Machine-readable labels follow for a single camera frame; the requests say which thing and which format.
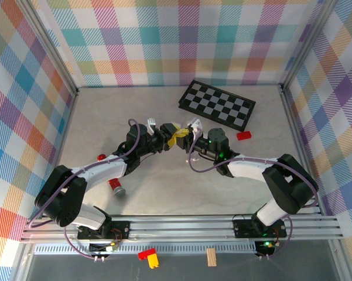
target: red object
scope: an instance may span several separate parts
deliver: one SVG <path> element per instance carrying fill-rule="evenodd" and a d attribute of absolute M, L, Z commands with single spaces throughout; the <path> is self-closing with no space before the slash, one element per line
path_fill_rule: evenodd
<path fill-rule="evenodd" d="M 105 154 L 100 154 L 100 155 L 98 156 L 98 161 L 102 161 L 102 160 L 104 160 L 105 158 L 107 158 Z"/>
<path fill-rule="evenodd" d="M 153 255 L 156 253 L 155 248 L 152 248 L 150 250 L 144 251 L 144 252 L 140 252 L 138 253 L 138 259 L 140 259 L 141 261 L 146 259 L 149 255 Z"/>
<path fill-rule="evenodd" d="M 251 133 L 250 131 L 242 132 L 237 134 L 237 139 L 239 141 L 243 141 L 244 139 L 251 139 Z"/>
<path fill-rule="evenodd" d="M 105 158 L 107 158 L 105 154 L 100 154 L 100 155 L 98 155 L 98 161 L 102 161 L 102 160 L 104 160 Z M 112 190 L 115 190 L 116 187 L 121 186 L 121 183 L 119 183 L 119 180 L 118 180 L 118 179 L 111 179 L 111 180 L 109 180 L 108 182 L 109 182 L 109 184 L 110 184 Z"/>
<path fill-rule="evenodd" d="M 118 179 L 111 179 L 108 182 L 110 183 L 110 186 L 112 187 L 112 190 L 114 190 L 116 187 L 121 186 L 121 183 L 119 183 Z"/>

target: colorful checkered wall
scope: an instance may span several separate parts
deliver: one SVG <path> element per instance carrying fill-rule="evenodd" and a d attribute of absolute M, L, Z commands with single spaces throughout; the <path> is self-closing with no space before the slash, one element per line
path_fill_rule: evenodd
<path fill-rule="evenodd" d="M 277 84 L 323 0 L 32 2 L 76 83 L 100 87 Z"/>
<path fill-rule="evenodd" d="M 71 100 L 15 0 L 0 0 L 0 280 L 53 168 Z"/>
<path fill-rule="evenodd" d="M 327 214 L 352 258 L 352 0 L 340 0 L 291 85 L 306 151 Z"/>

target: vent grille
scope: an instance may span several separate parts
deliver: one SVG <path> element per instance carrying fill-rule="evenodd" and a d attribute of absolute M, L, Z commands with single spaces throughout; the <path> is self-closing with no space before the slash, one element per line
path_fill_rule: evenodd
<path fill-rule="evenodd" d="M 130 243 L 123 242 L 114 252 L 120 253 L 139 253 L 145 250 L 155 248 L 157 253 L 171 254 L 201 254 L 206 253 L 207 248 L 215 248 L 217 253 L 250 253 L 255 251 L 254 242 L 204 242 L 204 243 Z M 77 249 L 82 252 L 87 252 L 88 244 L 83 243 L 77 246 Z M 71 255 L 76 252 L 67 243 L 62 244 L 37 244 L 35 255 L 52 255 L 66 254 Z"/>

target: chessboard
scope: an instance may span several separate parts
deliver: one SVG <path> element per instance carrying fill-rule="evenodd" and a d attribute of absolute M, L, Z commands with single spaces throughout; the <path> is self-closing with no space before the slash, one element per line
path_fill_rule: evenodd
<path fill-rule="evenodd" d="M 179 108 L 243 132 L 255 103 L 193 80 L 180 99 Z"/>

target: cable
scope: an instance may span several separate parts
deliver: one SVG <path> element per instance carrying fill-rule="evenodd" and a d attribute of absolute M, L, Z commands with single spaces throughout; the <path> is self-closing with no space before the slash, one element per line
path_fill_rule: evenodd
<path fill-rule="evenodd" d="M 233 158 L 233 159 L 228 159 L 228 160 L 222 161 L 219 164 L 216 164 L 216 165 L 214 165 L 214 166 L 212 166 L 212 167 L 210 167 L 208 169 L 205 169 L 205 170 L 196 170 L 193 167 L 193 165 L 192 165 L 191 158 L 192 158 L 192 153 L 193 153 L 194 146 L 195 146 L 195 143 L 197 142 L 197 140 L 198 140 L 198 137 L 197 137 L 197 134 L 196 134 L 196 136 L 194 138 L 194 141 L 193 141 L 193 143 L 192 143 L 192 145 L 190 147 L 189 155 L 188 155 L 189 166 L 194 172 L 196 172 L 196 173 L 209 172 L 209 171 L 214 170 L 214 169 L 216 169 L 216 168 L 218 168 L 221 165 L 224 165 L 226 163 L 237 162 L 237 161 L 248 161 L 248 162 L 255 162 L 255 163 L 267 163 L 267 164 L 272 164 L 272 165 L 278 165 L 278 166 L 283 167 L 284 169 L 290 171 L 291 173 L 293 173 L 298 178 L 300 178 L 304 183 L 307 184 L 307 186 L 311 189 L 312 193 L 314 194 L 314 196 L 315 196 L 314 202 L 312 202 L 309 205 L 303 206 L 303 208 L 310 208 L 310 207 L 314 207 L 314 206 L 317 205 L 317 202 L 318 202 L 317 191 L 314 188 L 314 186 L 311 184 L 311 182 L 308 179 L 306 179 L 303 175 L 298 173 L 296 170 L 294 170 L 293 168 L 291 168 L 288 165 L 285 165 L 283 163 L 280 163 L 280 162 L 276 162 L 276 161 L 272 161 L 272 160 L 266 160 L 266 159 L 259 159 L 259 158 L 251 158 L 251 157 Z M 284 216 L 282 219 L 285 219 L 285 218 L 287 218 L 289 220 L 290 224 L 291 224 L 290 225 L 289 236 L 288 236 L 287 240 L 285 241 L 284 245 L 281 247 L 281 249 L 278 252 L 273 253 L 271 256 L 277 256 L 279 253 L 281 253 L 283 251 L 283 249 L 285 249 L 285 247 L 288 245 L 289 241 L 291 240 L 291 237 L 292 237 L 292 234 L 293 234 L 293 222 L 292 222 L 292 219 L 290 218 L 290 214 Z"/>
<path fill-rule="evenodd" d="M 118 238 L 117 238 L 117 234 L 116 234 L 116 231 L 118 231 L 119 232 L 119 234 L 120 234 L 120 240 L 118 240 Z M 123 236 L 122 236 L 122 232 L 121 232 L 121 230 L 119 230 L 118 228 L 114 228 L 114 229 L 112 229 L 112 232 L 114 232 L 115 233 L 115 237 L 116 237 L 116 240 L 117 240 L 117 243 L 120 243 L 121 241 L 122 241 L 122 239 L 123 239 Z"/>
<path fill-rule="evenodd" d="M 236 216 L 238 216 L 238 215 L 234 215 L 234 216 L 232 217 L 232 222 L 234 221 L 234 218 L 235 218 Z"/>
<path fill-rule="evenodd" d="M 42 225 L 49 224 L 50 222 L 53 222 L 53 220 L 43 221 L 40 224 L 32 225 L 30 228 L 41 227 Z"/>
<path fill-rule="evenodd" d="M 200 154 L 200 152 L 198 152 L 198 155 L 199 155 L 200 157 L 202 157 L 203 159 L 206 159 L 206 160 L 208 160 L 208 161 L 212 161 L 212 162 L 214 162 L 214 160 L 213 160 L 213 159 L 208 158 L 208 157 L 205 157 L 204 155 Z"/>
<path fill-rule="evenodd" d="M 291 238 L 292 238 L 292 234 L 293 234 L 293 221 L 292 221 L 292 219 L 290 218 L 290 215 L 287 215 L 287 216 L 283 217 L 283 219 L 284 219 L 284 218 L 287 218 L 287 219 L 289 220 L 290 224 L 291 224 L 290 230 L 289 230 L 288 238 L 287 238 L 287 240 L 285 241 L 285 243 L 283 244 L 283 246 L 280 248 L 280 250 L 274 252 L 270 257 L 274 257 L 274 256 L 279 255 L 279 254 L 286 248 L 286 246 L 288 246 L 289 241 L 290 241 Z"/>
<path fill-rule="evenodd" d="M 127 153 L 124 153 L 123 155 L 121 155 L 120 157 L 117 157 L 117 158 L 114 158 L 114 159 L 111 159 L 111 160 L 102 160 L 102 161 L 99 161 L 99 162 L 95 162 L 95 163 L 92 163 L 88 166 L 86 166 L 85 168 L 75 172 L 74 174 L 72 174 L 70 177 L 68 177 L 61 185 L 60 187 L 52 194 L 52 196 L 44 203 L 44 205 L 38 210 L 38 212 L 34 215 L 34 217 L 30 220 L 29 222 L 29 228 L 32 228 L 32 224 L 34 223 L 35 219 L 48 207 L 48 205 L 56 198 L 56 196 L 60 193 L 60 191 L 65 188 L 67 186 L 67 184 L 69 182 L 71 182 L 71 180 L 73 180 L 75 177 L 77 177 L 79 174 L 82 174 L 84 173 L 85 171 L 87 171 L 88 169 L 90 168 L 93 168 L 93 167 L 96 167 L 96 166 L 99 166 L 99 165 L 103 165 L 103 164 L 106 164 L 106 163 L 109 163 L 109 162 L 113 162 L 113 161 L 116 161 L 116 160 L 119 160 L 119 159 L 122 159 L 126 156 L 128 156 L 130 153 L 132 153 L 134 151 L 134 149 L 136 148 L 136 146 L 138 145 L 139 143 L 139 138 L 140 138 L 140 127 L 139 127 L 139 123 L 134 120 L 134 119 L 129 119 L 128 123 L 129 123 L 129 126 L 131 126 L 130 122 L 133 121 L 136 125 L 136 128 L 138 130 L 138 136 L 136 137 L 136 140 L 135 140 L 135 143 L 133 145 L 133 147 L 127 151 Z"/>
<path fill-rule="evenodd" d="M 279 231 L 277 230 L 277 228 L 274 228 L 275 232 L 276 232 L 276 243 L 279 242 L 279 238 L 280 238 L 280 235 L 279 235 Z"/>
<path fill-rule="evenodd" d="M 121 155 L 120 157 L 117 157 L 117 158 L 114 158 L 114 159 L 111 159 L 111 160 L 102 160 L 102 161 L 99 161 L 99 162 L 95 162 L 93 164 L 90 164 L 88 166 L 86 166 L 85 168 L 77 171 L 76 173 L 72 174 L 70 177 L 68 177 L 61 185 L 60 187 L 52 194 L 52 196 L 44 203 L 44 205 L 38 210 L 38 212 L 34 215 L 34 217 L 30 220 L 29 222 L 29 228 L 33 228 L 32 224 L 34 223 L 35 219 L 48 207 L 48 205 L 56 198 L 56 196 L 60 193 L 60 191 L 65 188 L 67 186 L 67 184 L 73 180 L 75 177 L 77 177 L 79 174 L 82 174 L 84 173 L 85 171 L 87 171 L 88 169 L 90 168 L 93 168 L 93 167 L 96 167 L 96 166 L 99 166 L 99 165 L 103 165 L 103 164 L 106 164 L 106 163 L 109 163 L 109 162 L 113 162 L 113 161 L 116 161 L 116 160 L 119 160 L 119 159 L 122 159 L 126 156 L 128 156 L 130 153 L 132 153 L 134 151 L 134 149 L 137 147 L 138 143 L 139 143 L 139 138 L 141 137 L 141 134 L 140 134 L 140 127 L 139 127 L 139 123 L 134 120 L 134 119 L 129 119 L 128 123 L 129 123 L 129 126 L 131 126 L 130 122 L 133 121 L 136 125 L 136 129 L 137 129 L 137 132 L 138 132 L 138 135 L 136 137 L 136 140 L 135 140 L 135 143 L 133 145 L 133 147 L 127 151 L 127 153 L 124 153 L 123 155 Z M 89 259 L 93 259 L 95 260 L 95 258 L 93 258 L 92 256 L 84 253 L 84 252 L 81 252 L 79 251 L 69 240 L 69 237 L 67 236 L 66 234 L 66 227 L 64 227 L 64 236 L 65 236 L 65 239 L 66 239 L 66 242 L 77 252 L 79 253 L 80 255 L 84 256 L 85 258 L 89 258 Z"/>
<path fill-rule="evenodd" d="M 146 157 L 144 157 L 140 162 L 139 164 L 141 164 L 144 160 L 146 160 L 148 157 L 151 157 L 153 155 L 155 155 L 156 153 L 153 153 L 153 154 L 150 154 L 150 155 L 147 155 Z"/>
<path fill-rule="evenodd" d="M 192 152 L 194 150 L 194 146 L 195 146 L 195 143 L 197 142 L 198 138 L 195 137 L 191 147 L 190 147 L 190 150 L 189 150 L 189 156 L 188 156 L 188 160 L 189 160 L 189 166 L 190 168 L 196 172 L 196 173 L 205 173 L 205 172 L 209 172 L 211 170 L 214 170 L 218 167 L 220 167 L 221 165 L 224 165 L 226 163 L 230 163 L 230 162 L 237 162 L 237 161 L 248 161 L 248 162 L 255 162 L 255 163 L 266 163 L 266 164 L 273 164 L 273 165 L 278 165 L 280 167 L 283 167 L 284 169 L 290 171 L 291 173 L 293 173 L 294 175 L 296 175 L 298 178 L 300 178 L 304 183 L 307 184 L 307 186 L 311 189 L 312 193 L 314 194 L 315 196 L 315 200 L 314 202 L 312 202 L 311 204 L 309 205 L 305 205 L 303 206 L 303 208 L 310 208 L 310 207 L 314 207 L 317 205 L 317 202 L 318 202 L 318 196 L 317 196 L 317 191 L 316 189 L 314 188 L 314 186 L 311 184 L 311 182 L 308 181 L 308 179 L 306 179 L 303 175 L 301 175 L 300 173 L 298 173 L 296 170 L 294 170 L 293 168 L 289 167 L 288 165 L 285 165 L 283 163 L 280 163 L 280 162 L 277 162 L 277 161 L 273 161 L 273 160 L 266 160 L 266 159 L 260 159 L 260 158 L 251 158 L 251 157 L 245 157 L 245 158 L 232 158 L 232 159 L 228 159 L 228 160 L 225 160 L 225 161 L 222 161 L 220 162 L 219 164 L 216 164 L 208 169 L 205 169 L 205 170 L 196 170 L 193 165 L 192 165 Z"/>

